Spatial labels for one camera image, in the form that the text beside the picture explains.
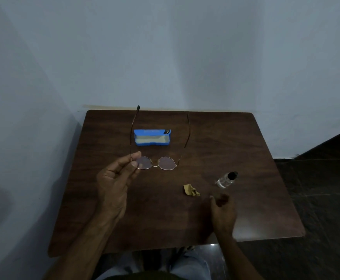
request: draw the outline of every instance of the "right hand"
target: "right hand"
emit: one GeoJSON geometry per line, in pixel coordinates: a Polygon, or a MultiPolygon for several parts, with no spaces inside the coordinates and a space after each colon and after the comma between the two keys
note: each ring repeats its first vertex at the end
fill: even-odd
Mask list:
{"type": "Polygon", "coordinates": [[[214,196],[210,196],[210,206],[211,222],[215,234],[227,234],[228,236],[232,236],[237,217],[233,199],[227,194],[222,194],[217,201],[214,196]]]}

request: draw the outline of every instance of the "wooden table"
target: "wooden table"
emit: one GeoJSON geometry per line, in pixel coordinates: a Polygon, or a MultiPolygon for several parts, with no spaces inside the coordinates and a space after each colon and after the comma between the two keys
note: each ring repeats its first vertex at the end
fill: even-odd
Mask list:
{"type": "MultiPolygon", "coordinates": [[[[95,176],[130,152],[135,111],[90,110],[84,120],[50,246],[49,256],[65,253],[97,204],[95,176]]],[[[129,188],[127,210],[105,252],[171,248],[215,243],[210,222],[216,180],[238,171],[224,191],[237,203],[233,236],[238,241],[297,237],[305,234],[280,174],[251,113],[191,112],[191,137],[179,167],[142,170],[129,188]],[[201,194],[184,194],[192,184],[201,194]]],[[[171,129],[169,146],[137,147],[152,159],[177,161],[188,135],[186,112],[140,111],[135,129],[171,129]]]]}

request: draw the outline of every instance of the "clear glass bottle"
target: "clear glass bottle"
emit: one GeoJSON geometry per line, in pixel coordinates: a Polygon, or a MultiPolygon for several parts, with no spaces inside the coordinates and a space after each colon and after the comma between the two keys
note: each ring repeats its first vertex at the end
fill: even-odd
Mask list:
{"type": "Polygon", "coordinates": [[[235,172],[229,172],[225,174],[223,177],[221,177],[216,184],[219,188],[227,188],[229,185],[233,184],[235,179],[237,178],[238,173],[235,172]]]}

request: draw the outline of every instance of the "left hand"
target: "left hand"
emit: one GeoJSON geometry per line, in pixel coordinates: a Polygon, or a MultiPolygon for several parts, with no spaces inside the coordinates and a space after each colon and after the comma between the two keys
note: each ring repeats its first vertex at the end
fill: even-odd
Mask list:
{"type": "Polygon", "coordinates": [[[118,217],[118,220],[126,211],[127,186],[140,172],[135,160],[141,155],[142,153],[138,151],[118,158],[96,176],[99,207],[113,217],[118,217]]]}

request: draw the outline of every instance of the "eyeglass frame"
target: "eyeglass frame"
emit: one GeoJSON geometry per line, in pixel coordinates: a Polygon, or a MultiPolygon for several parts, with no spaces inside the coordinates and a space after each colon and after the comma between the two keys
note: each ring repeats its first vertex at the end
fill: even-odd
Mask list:
{"type": "MultiPolygon", "coordinates": [[[[131,124],[131,131],[130,131],[130,157],[131,157],[131,161],[132,161],[132,129],[133,129],[133,126],[134,126],[135,118],[136,118],[137,114],[139,113],[139,110],[140,110],[140,106],[138,105],[137,108],[136,108],[136,113],[135,113],[134,119],[132,120],[132,124],[131,124]]],[[[180,155],[180,157],[178,159],[178,162],[175,164],[175,167],[179,166],[180,160],[181,160],[181,158],[182,158],[182,156],[184,154],[184,150],[186,149],[188,141],[189,141],[189,138],[191,137],[191,123],[190,123],[190,120],[189,120],[189,112],[187,113],[187,119],[188,119],[189,134],[188,134],[188,138],[187,138],[186,144],[184,145],[182,154],[180,155]]]]}

